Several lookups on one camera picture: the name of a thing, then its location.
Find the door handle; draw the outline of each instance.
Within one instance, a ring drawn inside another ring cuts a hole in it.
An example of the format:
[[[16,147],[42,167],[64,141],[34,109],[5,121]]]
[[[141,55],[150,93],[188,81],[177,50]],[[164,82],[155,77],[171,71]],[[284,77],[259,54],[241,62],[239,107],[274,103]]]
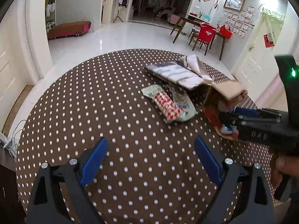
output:
[[[250,47],[249,47],[249,52],[253,51],[254,48],[255,48],[254,45],[250,46]]]

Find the coat rack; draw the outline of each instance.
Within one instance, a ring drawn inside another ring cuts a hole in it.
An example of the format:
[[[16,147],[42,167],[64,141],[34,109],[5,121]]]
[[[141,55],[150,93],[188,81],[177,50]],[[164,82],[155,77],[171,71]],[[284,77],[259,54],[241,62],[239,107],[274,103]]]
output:
[[[117,20],[117,18],[119,18],[120,21],[123,22],[123,20],[122,20],[121,17],[119,16],[119,12],[120,12],[121,9],[122,9],[122,8],[119,6],[119,7],[118,7],[118,10],[117,10],[117,16],[116,16],[116,18],[114,19],[113,24],[114,24],[114,22]]]
[[[116,21],[117,18],[119,18],[122,22],[123,20],[121,19],[121,17],[119,16],[119,11],[121,10],[120,6],[118,7],[118,10],[117,10],[117,16],[116,18],[114,19],[113,23]]]

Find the white door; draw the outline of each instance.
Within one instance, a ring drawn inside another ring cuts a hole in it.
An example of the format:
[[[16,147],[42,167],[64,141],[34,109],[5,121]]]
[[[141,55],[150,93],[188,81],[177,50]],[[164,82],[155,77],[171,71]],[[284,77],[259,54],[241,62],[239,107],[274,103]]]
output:
[[[0,131],[18,96],[26,86],[17,75],[9,52],[0,47]]]
[[[248,90],[249,97],[255,101],[268,87],[273,77],[278,73],[278,67],[274,58],[273,48],[266,48],[264,35],[267,34],[266,23],[254,41],[252,50],[237,70],[235,77]]]

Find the red checkered packaging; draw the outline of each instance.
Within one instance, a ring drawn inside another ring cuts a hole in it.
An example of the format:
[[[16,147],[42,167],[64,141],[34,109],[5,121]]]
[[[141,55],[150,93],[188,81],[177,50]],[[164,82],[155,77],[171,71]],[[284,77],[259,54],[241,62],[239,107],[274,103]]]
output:
[[[152,85],[143,88],[142,93],[144,96],[152,99],[158,105],[163,115],[166,117],[166,123],[171,123],[176,120],[183,112],[183,109],[178,108],[171,98],[167,95],[165,90],[160,85]]]

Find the green curtain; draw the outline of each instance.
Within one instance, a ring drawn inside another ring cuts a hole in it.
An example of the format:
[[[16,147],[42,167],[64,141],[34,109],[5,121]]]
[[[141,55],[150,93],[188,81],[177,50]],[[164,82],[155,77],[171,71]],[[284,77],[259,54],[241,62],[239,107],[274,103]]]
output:
[[[271,11],[263,7],[262,16],[266,21],[269,33],[271,33],[271,36],[273,38],[273,42],[274,44],[276,44],[286,15],[280,11]]]

